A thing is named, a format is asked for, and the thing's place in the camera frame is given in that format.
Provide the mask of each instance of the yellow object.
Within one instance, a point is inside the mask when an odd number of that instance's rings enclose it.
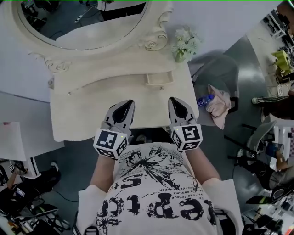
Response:
[[[277,58],[275,65],[277,65],[281,70],[284,71],[283,76],[292,72],[290,60],[288,59],[285,51],[283,51],[283,50],[276,51],[276,52],[272,53],[272,55]]]

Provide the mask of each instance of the gray floor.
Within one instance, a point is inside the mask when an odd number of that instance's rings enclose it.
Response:
[[[239,110],[226,118],[226,127],[222,131],[217,127],[202,126],[204,141],[201,148],[209,160],[216,167],[223,180],[232,178],[234,161],[227,159],[227,155],[236,155],[239,149],[233,143],[224,139],[224,134],[246,143],[251,135],[249,129],[241,127],[242,123],[259,126],[260,109],[251,104],[251,98],[267,96],[265,81],[253,48],[247,37],[241,38],[227,52],[239,64]],[[97,160],[97,153],[92,147],[93,140],[82,142],[66,142],[65,147],[36,158],[40,170],[46,170],[51,160],[55,160],[60,167],[62,178],[54,190],[59,191],[70,200],[78,200],[78,191],[86,188],[93,173]],[[255,176],[246,170],[236,167],[234,182],[241,211],[253,207],[245,202],[262,190]],[[69,221],[74,220],[78,204],[61,198],[57,193],[50,192],[44,195],[47,203],[59,208],[59,214]]]

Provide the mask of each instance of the mirror frame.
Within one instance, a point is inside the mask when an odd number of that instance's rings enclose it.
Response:
[[[169,14],[172,12],[170,1],[150,1],[137,26],[122,39],[101,48],[71,50],[46,43],[45,41],[48,39],[37,32],[28,23],[38,36],[40,38],[45,38],[45,40],[43,41],[32,34],[24,26],[18,13],[21,1],[6,1],[3,5],[4,19],[8,26],[8,30],[14,33],[16,39],[25,44],[34,54],[56,59],[92,55],[95,55],[95,58],[101,58],[114,55],[135,44],[143,44],[146,50],[160,50],[165,47],[167,43],[167,34],[163,28],[162,22],[168,22]]]

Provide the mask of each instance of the white t-shirt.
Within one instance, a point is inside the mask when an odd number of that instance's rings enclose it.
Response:
[[[222,182],[226,181],[212,179],[208,191],[214,194],[213,188]],[[235,189],[232,181],[227,185],[217,194],[237,212],[220,209],[231,213],[236,234],[241,234]],[[186,155],[168,143],[129,146],[116,162],[108,193],[94,185],[79,192],[81,234],[91,224],[103,235],[219,234],[214,202],[188,170]]]

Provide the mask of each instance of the white wall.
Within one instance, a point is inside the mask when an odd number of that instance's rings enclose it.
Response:
[[[64,147],[63,142],[56,142],[53,139],[48,103],[0,93],[0,123],[2,122],[20,123],[21,141],[26,158]]]
[[[168,32],[180,25],[196,29],[204,38],[198,55],[225,51],[248,32],[280,1],[174,1]],[[47,81],[51,75],[44,63],[28,56],[5,29],[0,5],[0,91],[49,101]]]

